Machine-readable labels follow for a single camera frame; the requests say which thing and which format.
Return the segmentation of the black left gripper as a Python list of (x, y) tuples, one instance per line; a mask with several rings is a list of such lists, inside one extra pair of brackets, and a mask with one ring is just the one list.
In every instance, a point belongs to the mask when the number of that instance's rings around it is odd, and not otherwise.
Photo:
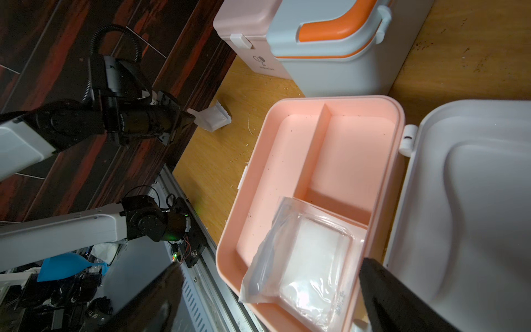
[(106, 98), (103, 116), (107, 138), (116, 145), (130, 145), (151, 138), (171, 145), (196, 119), (166, 91), (157, 93), (153, 105), (149, 98)]

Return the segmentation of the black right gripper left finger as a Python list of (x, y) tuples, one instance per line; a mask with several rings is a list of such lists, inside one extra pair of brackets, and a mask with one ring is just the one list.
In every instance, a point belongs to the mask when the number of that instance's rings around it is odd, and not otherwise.
[(98, 331), (171, 331), (183, 294), (180, 264), (169, 265)]

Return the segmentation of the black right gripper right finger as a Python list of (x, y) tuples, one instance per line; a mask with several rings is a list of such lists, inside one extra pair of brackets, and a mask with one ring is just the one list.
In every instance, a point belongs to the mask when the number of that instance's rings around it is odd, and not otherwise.
[(362, 261), (360, 286), (373, 331), (456, 331), (382, 264)]

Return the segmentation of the gauze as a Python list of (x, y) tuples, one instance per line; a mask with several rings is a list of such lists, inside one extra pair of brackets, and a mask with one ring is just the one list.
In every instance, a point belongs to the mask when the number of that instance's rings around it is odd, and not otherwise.
[(239, 301), (276, 304), (312, 331), (342, 331), (367, 231), (305, 201), (282, 198)]

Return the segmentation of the white pink first aid box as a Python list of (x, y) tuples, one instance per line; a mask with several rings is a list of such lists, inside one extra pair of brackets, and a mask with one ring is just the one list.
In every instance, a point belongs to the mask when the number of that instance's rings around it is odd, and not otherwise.
[[(460, 100), (407, 126), (384, 95), (285, 99), (268, 112), (217, 249), (239, 296), (284, 197), (368, 229), (342, 331), (382, 264), (458, 331), (530, 330), (530, 103)], [(312, 331), (248, 304), (271, 331)]]

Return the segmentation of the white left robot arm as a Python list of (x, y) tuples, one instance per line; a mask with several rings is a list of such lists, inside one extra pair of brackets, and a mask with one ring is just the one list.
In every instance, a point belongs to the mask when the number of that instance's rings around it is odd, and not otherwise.
[[(110, 24), (93, 35), (88, 80), (81, 101), (59, 100), (32, 111), (1, 117), (1, 178), (54, 159), (41, 193), (58, 208), (71, 207), (88, 180), (100, 149), (156, 139), (171, 145), (193, 123), (173, 96), (151, 85), (138, 67), (138, 37)], [(1, 269), (23, 266), (99, 243), (148, 237), (159, 242), (182, 237), (186, 218), (147, 195), (128, 196), (93, 210), (1, 228)]]

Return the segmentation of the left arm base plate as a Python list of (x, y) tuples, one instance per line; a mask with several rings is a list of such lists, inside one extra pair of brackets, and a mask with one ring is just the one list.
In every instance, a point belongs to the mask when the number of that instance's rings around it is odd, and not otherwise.
[(199, 263), (204, 253), (215, 255), (216, 244), (189, 200), (177, 197), (173, 201), (173, 208), (182, 214), (186, 220), (185, 235), (179, 244), (182, 253), (181, 261), (188, 268), (192, 268)]

